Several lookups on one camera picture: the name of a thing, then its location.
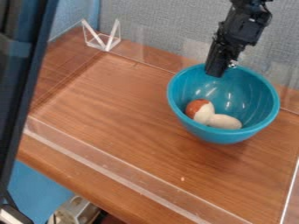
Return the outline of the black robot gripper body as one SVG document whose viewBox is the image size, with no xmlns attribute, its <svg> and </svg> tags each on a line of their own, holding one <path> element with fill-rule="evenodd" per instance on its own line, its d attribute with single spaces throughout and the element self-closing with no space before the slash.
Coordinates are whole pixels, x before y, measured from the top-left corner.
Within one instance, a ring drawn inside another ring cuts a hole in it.
<svg viewBox="0 0 299 224">
<path fill-rule="evenodd" d="M 255 46 L 272 19 L 264 3 L 233 3 L 225 20 L 219 23 L 216 43 L 228 56 L 239 56 L 247 46 Z"/>
</svg>

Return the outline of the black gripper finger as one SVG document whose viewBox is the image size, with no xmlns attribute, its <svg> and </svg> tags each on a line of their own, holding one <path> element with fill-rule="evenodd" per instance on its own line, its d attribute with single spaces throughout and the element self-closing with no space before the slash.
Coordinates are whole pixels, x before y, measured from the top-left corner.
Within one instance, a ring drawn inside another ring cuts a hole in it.
<svg viewBox="0 0 299 224">
<path fill-rule="evenodd" d="M 223 45 L 221 43 L 212 43 L 204 65 L 205 74 L 220 78 L 229 67 L 231 61 L 239 60 L 239 55 L 243 50 L 243 45 Z"/>
</svg>

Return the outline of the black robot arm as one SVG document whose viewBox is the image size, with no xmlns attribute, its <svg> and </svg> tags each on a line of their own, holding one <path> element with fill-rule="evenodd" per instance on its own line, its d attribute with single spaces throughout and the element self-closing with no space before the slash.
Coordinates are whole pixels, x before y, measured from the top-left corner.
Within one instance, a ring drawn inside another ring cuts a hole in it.
<svg viewBox="0 0 299 224">
<path fill-rule="evenodd" d="M 257 43 L 272 0 L 229 0 L 204 71 L 220 77 L 247 46 Z M 0 0 L 0 224 L 33 224 L 8 192 L 16 152 L 59 0 Z"/>
</svg>

